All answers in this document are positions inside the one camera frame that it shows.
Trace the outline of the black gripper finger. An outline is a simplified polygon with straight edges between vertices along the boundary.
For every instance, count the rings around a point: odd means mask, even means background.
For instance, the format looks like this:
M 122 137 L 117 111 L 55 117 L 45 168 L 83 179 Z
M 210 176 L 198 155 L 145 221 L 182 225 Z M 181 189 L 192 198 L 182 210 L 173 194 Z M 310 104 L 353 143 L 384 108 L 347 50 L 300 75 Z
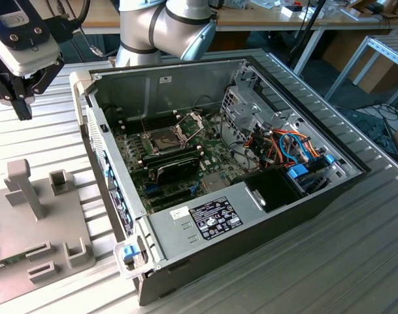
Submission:
M 22 120 L 22 102 L 16 97 L 9 82 L 9 76 L 3 78 L 0 74 L 0 101 L 6 101 L 14 109 L 19 120 Z
M 30 108 L 31 97 L 43 94 L 47 87 L 56 78 L 64 66 L 63 58 L 58 58 L 52 65 L 28 75 L 23 79 L 25 87 L 25 98 L 23 100 L 22 116 L 20 120 L 31 120 L 32 113 Z

